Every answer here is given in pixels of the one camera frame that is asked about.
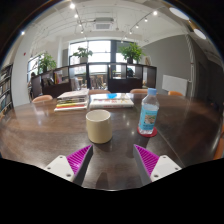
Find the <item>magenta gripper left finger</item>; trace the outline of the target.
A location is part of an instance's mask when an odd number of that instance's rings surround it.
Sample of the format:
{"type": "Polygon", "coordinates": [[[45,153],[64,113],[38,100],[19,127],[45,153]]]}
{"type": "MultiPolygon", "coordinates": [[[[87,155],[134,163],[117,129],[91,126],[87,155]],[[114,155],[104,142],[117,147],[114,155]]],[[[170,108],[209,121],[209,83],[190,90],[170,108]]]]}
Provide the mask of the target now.
{"type": "Polygon", "coordinates": [[[45,170],[81,186],[92,156],[93,146],[88,145],[68,156],[59,155],[45,167],[45,170]]]}

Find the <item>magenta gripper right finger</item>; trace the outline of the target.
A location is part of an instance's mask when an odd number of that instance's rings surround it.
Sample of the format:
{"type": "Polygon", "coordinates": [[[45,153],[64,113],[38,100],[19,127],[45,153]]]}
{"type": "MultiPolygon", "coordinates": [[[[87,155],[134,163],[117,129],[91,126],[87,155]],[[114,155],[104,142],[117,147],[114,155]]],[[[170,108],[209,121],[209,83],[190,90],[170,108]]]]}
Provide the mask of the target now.
{"type": "Polygon", "coordinates": [[[133,146],[133,155],[143,185],[181,170],[181,167],[167,155],[158,156],[139,145],[133,146]]]}

